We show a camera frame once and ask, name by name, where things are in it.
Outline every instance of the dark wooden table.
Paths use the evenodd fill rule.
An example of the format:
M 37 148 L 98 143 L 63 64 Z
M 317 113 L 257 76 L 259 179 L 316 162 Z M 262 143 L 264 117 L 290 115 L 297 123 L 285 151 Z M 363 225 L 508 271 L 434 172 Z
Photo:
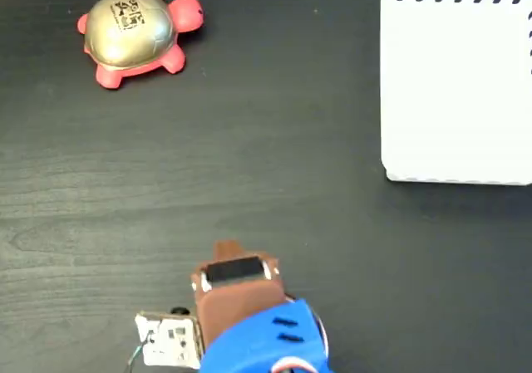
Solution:
M 532 193 L 385 180 L 379 0 L 201 0 L 185 71 L 119 91 L 95 1 L 0 0 L 0 371 L 121 373 L 227 237 L 281 258 L 336 372 L 532 369 Z

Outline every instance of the electronic component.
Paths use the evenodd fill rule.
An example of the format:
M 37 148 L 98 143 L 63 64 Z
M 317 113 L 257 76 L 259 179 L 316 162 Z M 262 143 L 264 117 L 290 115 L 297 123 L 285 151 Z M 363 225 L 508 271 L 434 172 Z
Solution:
M 147 366 L 200 368 L 200 327 L 192 316 L 140 313 L 135 318 Z

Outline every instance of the turtle shell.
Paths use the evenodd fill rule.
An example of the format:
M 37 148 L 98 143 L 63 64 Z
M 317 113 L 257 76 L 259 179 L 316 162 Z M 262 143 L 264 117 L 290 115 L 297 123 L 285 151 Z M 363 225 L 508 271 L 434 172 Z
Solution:
M 164 55 L 175 35 L 162 0 L 100 0 L 88 14 L 85 46 L 98 63 L 123 70 Z

